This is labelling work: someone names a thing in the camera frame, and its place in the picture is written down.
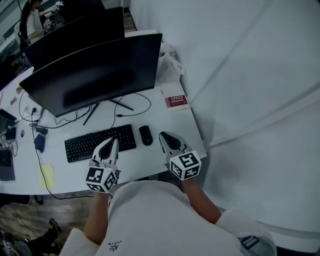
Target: white plastic bag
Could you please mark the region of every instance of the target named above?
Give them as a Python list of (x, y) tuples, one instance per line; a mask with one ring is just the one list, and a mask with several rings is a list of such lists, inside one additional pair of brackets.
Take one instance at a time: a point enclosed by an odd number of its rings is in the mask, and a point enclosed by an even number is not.
[(185, 72), (185, 68), (176, 59), (173, 48), (166, 43), (161, 43), (155, 79), (160, 83), (178, 82)]

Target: yellow sticky note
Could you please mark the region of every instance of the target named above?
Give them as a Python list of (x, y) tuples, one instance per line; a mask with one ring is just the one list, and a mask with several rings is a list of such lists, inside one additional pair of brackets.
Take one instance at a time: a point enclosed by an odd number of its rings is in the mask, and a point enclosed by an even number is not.
[(40, 173), (40, 183), (41, 186), (45, 189), (46, 185), (48, 189), (54, 190), (56, 188), (55, 179), (54, 179), (54, 168), (51, 164), (41, 164), (41, 169), (43, 175)]

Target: long dark hair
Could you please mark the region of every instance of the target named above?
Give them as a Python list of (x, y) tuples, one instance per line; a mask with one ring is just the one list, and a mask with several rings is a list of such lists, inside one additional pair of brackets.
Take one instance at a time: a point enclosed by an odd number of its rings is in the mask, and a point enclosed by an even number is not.
[(30, 11), (32, 9), (32, 5), (37, 1), (39, 1), (39, 0), (28, 0), (22, 9), (21, 20), (20, 20), (20, 32), (21, 32), (24, 39), (28, 39), (27, 20), (28, 20)]

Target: wooden floor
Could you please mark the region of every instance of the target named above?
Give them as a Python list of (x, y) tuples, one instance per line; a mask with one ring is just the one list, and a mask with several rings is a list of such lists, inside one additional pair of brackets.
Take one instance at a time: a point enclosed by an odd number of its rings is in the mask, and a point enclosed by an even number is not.
[[(123, 13), (125, 32), (135, 31), (135, 25), (128, 9)], [(90, 191), (57, 194), (59, 198), (93, 195)], [(0, 229), (19, 239), (33, 240), (48, 231), (49, 219), (54, 218), (61, 228), (58, 242), (63, 245), (71, 229), (84, 228), (92, 198), (57, 200), (51, 195), (43, 196), (43, 205), (38, 205), (31, 196), (28, 204), (11, 203), (0, 208)]]

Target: person wearing white shirt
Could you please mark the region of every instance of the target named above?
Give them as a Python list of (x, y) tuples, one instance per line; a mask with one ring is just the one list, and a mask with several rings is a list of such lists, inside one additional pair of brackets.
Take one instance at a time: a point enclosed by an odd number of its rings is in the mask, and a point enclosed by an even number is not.
[(109, 205), (96, 193), (83, 232), (74, 228), (60, 256), (274, 256), (265, 228), (233, 210), (223, 214), (191, 178), (130, 182)]
[(45, 30), (42, 27), (40, 17), (49, 13), (50, 10), (39, 13), (37, 8), (42, 2), (42, 0), (28, 0), (22, 10), (20, 32), (25, 40), (30, 40), (30, 44), (44, 37)]

